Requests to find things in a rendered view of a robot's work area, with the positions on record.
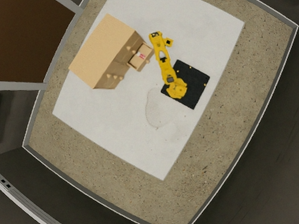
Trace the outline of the tan wooden chest of drawers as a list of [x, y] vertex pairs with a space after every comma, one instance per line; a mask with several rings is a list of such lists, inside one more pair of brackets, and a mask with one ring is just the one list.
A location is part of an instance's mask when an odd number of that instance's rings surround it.
[[[114, 58], [134, 31], [132, 27], [107, 13], [81, 47], [68, 69], [92, 89], [115, 89], [95, 88], [95, 86], [113, 60], [122, 63]], [[145, 43], [137, 32], [136, 34]]]

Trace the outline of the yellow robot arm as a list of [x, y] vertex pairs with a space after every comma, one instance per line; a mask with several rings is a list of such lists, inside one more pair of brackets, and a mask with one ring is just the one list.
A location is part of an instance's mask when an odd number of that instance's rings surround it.
[[[173, 96], [172, 98], [181, 99], [181, 97], [183, 96], [183, 94], [186, 90], [186, 83], [184, 83], [182, 81], [182, 79], [179, 79], [179, 80], [177, 79], [174, 69], [171, 67], [170, 57], [169, 57], [168, 51], [165, 47], [165, 44], [163, 42], [161, 32], [159, 31], [159, 32], [154, 32], [154, 33], [149, 34], [149, 40], [150, 40], [150, 42], [152, 42], [152, 44], [154, 46], [155, 56], [156, 56], [155, 59], [158, 61], [159, 66], [162, 71], [162, 80], [164, 80], [164, 82], [167, 85], [170, 84], [170, 88], [167, 88], [166, 90], [168, 91], [168, 89], [169, 89], [168, 92], [171, 97]], [[157, 44], [159, 44], [159, 43], [161, 45], [160, 47], [157, 46]], [[159, 58], [159, 53], [160, 53], [159, 51], [163, 51], [165, 53], [166, 57]], [[167, 77], [167, 75], [171, 75], [171, 76]], [[166, 79], [166, 77], [167, 77], [167, 79]], [[174, 85], [174, 83], [175, 84], [177, 83], [177, 84]], [[180, 86], [180, 85], [182, 85], [182, 86]]]

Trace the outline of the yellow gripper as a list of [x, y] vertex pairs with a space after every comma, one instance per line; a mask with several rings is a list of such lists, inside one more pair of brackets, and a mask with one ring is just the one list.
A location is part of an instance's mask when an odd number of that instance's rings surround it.
[[163, 39], [163, 42], [165, 45], [167, 45], [168, 47], [171, 47], [172, 46], [172, 43], [173, 43], [173, 40], [172, 39], [168, 39], [168, 38], [162, 38]]

